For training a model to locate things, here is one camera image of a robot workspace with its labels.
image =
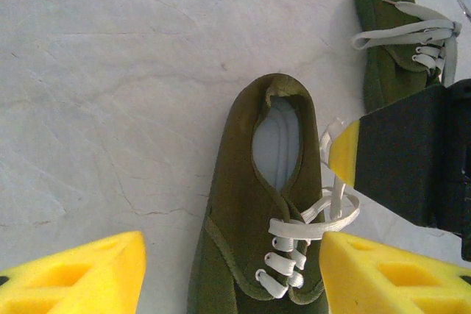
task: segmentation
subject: white insole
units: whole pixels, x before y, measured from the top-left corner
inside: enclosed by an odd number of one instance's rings
[[[253,160],[263,178],[280,191],[294,171],[300,150],[300,125],[293,107],[272,98],[272,108],[255,131]]]

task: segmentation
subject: olive green sneaker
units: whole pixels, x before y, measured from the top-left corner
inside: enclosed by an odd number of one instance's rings
[[[367,112],[429,85],[453,84],[460,23],[415,0],[355,0],[355,6],[365,32],[353,37],[352,45],[368,49]]]
[[[227,117],[188,313],[327,314],[319,240],[358,215],[325,222],[333,194],[321,187],[308,91],[283,74],[255,80]]]

